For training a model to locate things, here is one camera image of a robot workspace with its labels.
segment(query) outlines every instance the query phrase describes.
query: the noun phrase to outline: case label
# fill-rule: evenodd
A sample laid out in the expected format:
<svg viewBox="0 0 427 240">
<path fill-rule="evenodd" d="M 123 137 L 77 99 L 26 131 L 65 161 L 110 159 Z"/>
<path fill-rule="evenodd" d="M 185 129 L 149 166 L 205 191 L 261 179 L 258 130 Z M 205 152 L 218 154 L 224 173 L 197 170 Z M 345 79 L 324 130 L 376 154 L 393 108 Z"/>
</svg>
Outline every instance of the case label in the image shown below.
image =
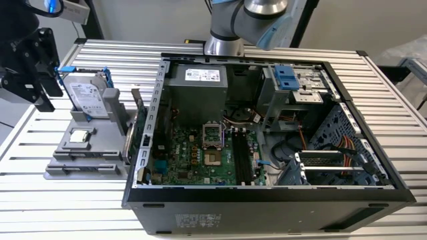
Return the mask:
<svg viewBox="0 0 427 240">
<path fill-rule="evenodd" d="M 179 228 L 218 228 L 222 221 L 221 214 L 175 214 Z"/>
</svg>

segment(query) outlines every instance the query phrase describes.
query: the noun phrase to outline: ram slot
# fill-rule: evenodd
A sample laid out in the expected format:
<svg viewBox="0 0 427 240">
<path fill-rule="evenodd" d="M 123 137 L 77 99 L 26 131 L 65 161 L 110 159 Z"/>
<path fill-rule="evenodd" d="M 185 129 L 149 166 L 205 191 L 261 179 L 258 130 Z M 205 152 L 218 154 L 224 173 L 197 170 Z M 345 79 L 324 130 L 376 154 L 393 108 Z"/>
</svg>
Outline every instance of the ram slot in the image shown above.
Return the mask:
<svg viewBox="0 0 427 240">
<path fill-rule="evenodd" d="M 236 165 L 236 180 L 238 185 L 252 185 L 253 171 L 250 160 L 250 147 L 245 132 L 233 133 L 233 154 Z"/>
</svg>

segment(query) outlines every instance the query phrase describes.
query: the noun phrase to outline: motherboard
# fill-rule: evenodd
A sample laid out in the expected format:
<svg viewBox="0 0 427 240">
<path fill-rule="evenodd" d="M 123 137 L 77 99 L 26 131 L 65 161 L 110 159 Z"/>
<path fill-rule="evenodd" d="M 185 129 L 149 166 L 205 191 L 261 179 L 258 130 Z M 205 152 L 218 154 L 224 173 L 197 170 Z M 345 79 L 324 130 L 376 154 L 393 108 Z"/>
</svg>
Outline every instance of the motherboard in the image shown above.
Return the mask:
<svg viewBox="0 0 427 240">
<path fill-rule="evenodd" d="M 167 160 L 157 166 L 154 184 L 163 185 L 266 185 L 257 134 L 234 132 L 207 123 L 201 128 L 173 130 Z"/>
</svg>

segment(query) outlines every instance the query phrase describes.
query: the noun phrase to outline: hard disk drive label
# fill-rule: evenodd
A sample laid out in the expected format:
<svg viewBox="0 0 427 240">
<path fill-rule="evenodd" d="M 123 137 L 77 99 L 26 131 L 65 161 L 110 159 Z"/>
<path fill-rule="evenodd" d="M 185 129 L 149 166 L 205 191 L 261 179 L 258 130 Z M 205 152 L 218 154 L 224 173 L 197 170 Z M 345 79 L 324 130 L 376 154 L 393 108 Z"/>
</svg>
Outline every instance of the hard disk drive label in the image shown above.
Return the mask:
<svg viewBox="0 0 427 240">
<path fill-rule="evenodd" d="M 109 117 L 98 87 L 79 82 L 73 82 L 70 86 L 83 112 L 94 118 Z"/>
</svg>

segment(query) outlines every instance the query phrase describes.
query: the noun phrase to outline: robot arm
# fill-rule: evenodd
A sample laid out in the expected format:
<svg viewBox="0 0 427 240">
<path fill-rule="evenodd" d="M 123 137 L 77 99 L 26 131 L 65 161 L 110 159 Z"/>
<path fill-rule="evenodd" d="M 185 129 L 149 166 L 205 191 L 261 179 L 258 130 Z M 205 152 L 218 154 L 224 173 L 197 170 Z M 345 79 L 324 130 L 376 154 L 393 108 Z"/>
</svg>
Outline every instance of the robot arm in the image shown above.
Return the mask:
<svg viewBox="0 0 427 240">
<path fill-rule="evenodd" d="M 242 39 L 264 50 L 274 49 L 285 39 L 294 11 L 289 0 L 213 0 L 205 54 L 244 56 Z"/>
<path fill-rule="evenodd" d="M 47 94 L 62 97 L 57 67 L 59 54 L 50 28 L 39 28 L 37 14 L 58 17 L 27 0 L 0 1 L 0 97 L 13 103 L 35 104 L 41 112 L 55 110 Z"/>
</svg>

